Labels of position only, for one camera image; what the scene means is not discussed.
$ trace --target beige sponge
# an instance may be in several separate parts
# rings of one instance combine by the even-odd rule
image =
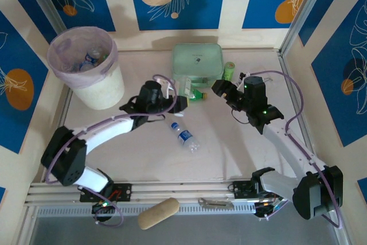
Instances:
[[[147,230],[159,222],[173,216],[179,209],[179,202],[175,198],[169,198],[158,205],[143,211],[138,216],[138,223],[142,230]]]

